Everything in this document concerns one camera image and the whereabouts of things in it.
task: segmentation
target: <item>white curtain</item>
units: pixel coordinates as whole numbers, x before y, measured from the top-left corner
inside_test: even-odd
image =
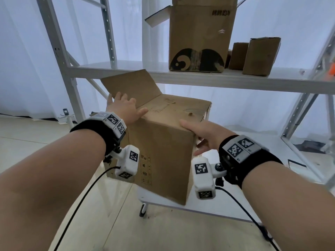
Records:
[[[80,64],[109,61],[100,8],[82,0],[53,0],[53,4],[69,53]],[[169,4],[171,0],[110,0],[118,60],[167,63],[169,21],[150,28],[144,18]],[[251,37],[279,36],[282,44],[274,67],[309,70],[335,24],[333,7],[335,0],[247,0],[237,10],[230,48],[234,42],[248,42]],[[72,113],[36,0],[0,0],[0,25],[0,113],[34,118],[57,118],[63,108]],[[294,72],[291,78],[302,77]],[[86,116],[103,110],[106,100],[85,79],[77,82]],[[221,125],[272,134],[281,133],[299,96],[228,88],[159,87],[167,94],[212,101],[210,120]],[[320,114],[321,107],[326,109],[323,101],[319,97],[306,117],[312,116],[318,124],[303,122],[297,131],[300,137],[329,133],[327,117]]]

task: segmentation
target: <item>tiled floor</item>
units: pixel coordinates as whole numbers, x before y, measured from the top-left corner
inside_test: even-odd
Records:
[[[0,172],[68,131],[67,125],[57,122],[0,117]],[[88,185],[102,171],[100,166]],[[49,250],[56,245],[81,196]],[[140,206],[135,185],[102,178],[78,210],[59,251],[273,250],[250,223],[158,206],[149,206],[146,216],[140,218]]]

